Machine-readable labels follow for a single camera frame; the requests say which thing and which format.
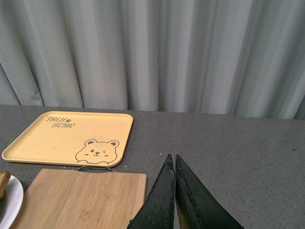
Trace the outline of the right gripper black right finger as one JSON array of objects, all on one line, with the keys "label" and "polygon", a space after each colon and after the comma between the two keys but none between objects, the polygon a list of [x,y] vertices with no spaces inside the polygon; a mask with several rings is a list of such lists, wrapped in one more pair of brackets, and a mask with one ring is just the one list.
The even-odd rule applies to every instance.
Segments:
[{"label": "right gripper black right finger", "polygon": [[242,229],[180,155],[175,159],[176,204],[182,229]]}]

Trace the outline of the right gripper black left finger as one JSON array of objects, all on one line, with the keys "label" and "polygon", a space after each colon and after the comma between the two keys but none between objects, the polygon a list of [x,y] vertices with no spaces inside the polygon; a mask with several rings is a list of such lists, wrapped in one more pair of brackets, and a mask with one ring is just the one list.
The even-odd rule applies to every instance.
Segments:
[{"label": "right gripper black left finger", "polygon": [[172,229],[175,209],[175,172],[173,159],[167,155],[163,166],[129,229]]}]

